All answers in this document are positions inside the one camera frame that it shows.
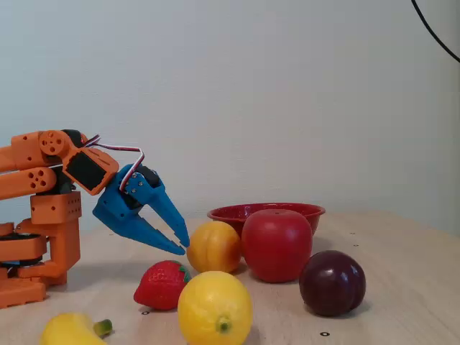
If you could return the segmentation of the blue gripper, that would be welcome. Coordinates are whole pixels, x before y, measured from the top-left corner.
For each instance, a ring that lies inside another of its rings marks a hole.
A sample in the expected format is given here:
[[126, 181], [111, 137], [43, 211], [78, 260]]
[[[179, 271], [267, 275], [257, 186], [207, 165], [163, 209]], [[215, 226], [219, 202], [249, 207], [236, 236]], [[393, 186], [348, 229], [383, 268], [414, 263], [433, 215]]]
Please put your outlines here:
[[[119, 189], [123, 177], [131, 167], [126, 165], [115, 174], [93, 209], [93, 215], [119, 236], [165, 252], [184, 255], [184, 248], [190, 245], [187, 226], [166, 193], [160, 176], [154, 170], [141, 165], [130, 175], [125, 189]], [[184, 248], [169, 240], [139, 215], [145, 205], [153, 209], [173, 230]]]

